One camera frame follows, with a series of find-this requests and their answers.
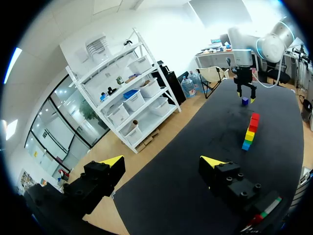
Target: cardboard box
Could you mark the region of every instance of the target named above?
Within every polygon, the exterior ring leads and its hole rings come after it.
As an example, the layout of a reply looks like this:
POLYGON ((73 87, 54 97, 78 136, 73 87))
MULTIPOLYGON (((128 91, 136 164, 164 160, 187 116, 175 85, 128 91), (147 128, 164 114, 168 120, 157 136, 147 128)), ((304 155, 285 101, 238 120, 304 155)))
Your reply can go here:
POLYGON ((144 149, 146 146, 143 142, 141 142, 135 149, 140 152, 142 149, 144 149))
POLYGON ((156 129, 156 130, 154 130, 151 134, 150 134, 150 136, 151 137, 154 137, 154 136, 156 136, 157 134, 159 134, 160 133, 160 130, 159 129, 156 129))
POLYGON ((145 145, 148 145, 151 141, 153 141, 153 138, 151 137, 151 135, 149 135, 147 138, 143 140, 143 143, 145 145))

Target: black table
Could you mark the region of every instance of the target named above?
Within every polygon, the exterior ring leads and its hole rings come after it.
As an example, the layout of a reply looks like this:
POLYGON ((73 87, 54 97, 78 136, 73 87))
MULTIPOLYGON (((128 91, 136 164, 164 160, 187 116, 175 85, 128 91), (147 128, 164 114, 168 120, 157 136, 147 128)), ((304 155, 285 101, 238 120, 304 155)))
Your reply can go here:
MULTIPOLYGON (((243 95, 249 97, 250 90, 243 87, 243 95)), ((223 81, 178 135, 116 192, 114 202, 130 234, 233 233, 240 218, 208 190, 198 174, 200 155, 235 161, 252 182, 278 191, 285 203, 272 217, 281 219, 303 161, 303 126, 295 94, 257 84, 255 102, 242 107, 236 85, 223 81), (261 117, 245 152, 241 147, 252 112, 261 117)))

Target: white basket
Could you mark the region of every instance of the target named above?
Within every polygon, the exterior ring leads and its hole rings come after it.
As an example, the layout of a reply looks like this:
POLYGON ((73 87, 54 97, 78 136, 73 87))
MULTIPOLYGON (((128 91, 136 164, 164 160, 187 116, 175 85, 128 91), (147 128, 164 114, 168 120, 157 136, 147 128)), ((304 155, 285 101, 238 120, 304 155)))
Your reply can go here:
POLYGON ((145 100, 143 99, 140 90, 138 90, 135 94, 125 100, 124 103, 130 110, 135 112, 145 103, 145 100))
POLYGON ((148 57, 145 55, 144 57, 141 57, 135 60, 134 62, 130 63, 128 67, 133 73, 141 74, 151 69, 152 65, 150 64, 148 57))
POLYGON ((157 83, 157 79, 149 79, 149 83, 145 85, 144 87, 140 87, 140 93, 143 97, 151 98, 156 93, 158 93, 161 90, 161 87, 157 83))
POLYGON ((149 106, 149 109, 155 115, 162 117, 170 110, 170 105, 167 100, 168 98, 159 97, 149 106))
POLYGON ((137 125, 131 132, 129 132, 124 137, 129 141, 131 145, 133 145, 142 137, 142 132, 137 125))
POLYGON ((129 113, 125 109, 123 103, 108 115, 108 118, 113 122, 114 126, 119 126, 129 117, 129 113))

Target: folding chair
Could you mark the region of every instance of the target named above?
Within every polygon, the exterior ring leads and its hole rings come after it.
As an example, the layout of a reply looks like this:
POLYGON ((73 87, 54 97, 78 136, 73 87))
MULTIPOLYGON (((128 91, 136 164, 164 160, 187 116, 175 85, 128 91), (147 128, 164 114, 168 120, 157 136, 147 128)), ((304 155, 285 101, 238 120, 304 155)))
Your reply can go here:
POLYGON ((215 89, 222 82, 221 78, 224 78, 224 77, 228 78, 228 70, 229 69, 227 69, 226 71, 223 71, 219 67, 212 66, 212 67, 204 68, 204 69, 198 68, 196 70, 200 74, 200 79, 201 79, 201 84, 202 84, 204 96, 206 99, 208 99, 209 96, 213 93, 213 91, 215 91, 215 89), (215 82, 217 82, 217 84, 214 87, 209 86, 210 83, 215 83, 215 82))

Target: floor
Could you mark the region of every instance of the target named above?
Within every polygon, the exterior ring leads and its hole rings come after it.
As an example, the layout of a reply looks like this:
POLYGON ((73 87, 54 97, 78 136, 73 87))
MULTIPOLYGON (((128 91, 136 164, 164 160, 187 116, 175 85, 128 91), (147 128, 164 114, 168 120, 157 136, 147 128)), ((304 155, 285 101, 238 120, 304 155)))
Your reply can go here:
MULTIPOLYGON (((286 87, 295 90, 293 85, 287 84, 286 87)), ((206 100, 203 94, 186 100, 181 105, 182 112, 179 113, 178 111, 175 111, 170 117, 168 117, 164 123, 159 126, 160 134, 153 140, 152 143, 150 143, 138 154, 132 152, 112 131, 109 131, 71 172, 69 182, 72 182, 79 177, 80 173, 84 171, 83 166, 92 160, 98 162, 115 156, 124 155, 126 172, 115 187, 115 190, 118 190, 176 136, 176 134, 189 122, 205 101, 206 100)), ((313 151, 313 132, 306 123, 303 123, 303 131, 303 166, 312 169, 313 156, 310 155, 310 153, 313 151)), ((113 200, 108 197, 104 197, 90 215, 85 215, 84 220, 99 228, 116 234, 129 234, 117 212, 113 200)))

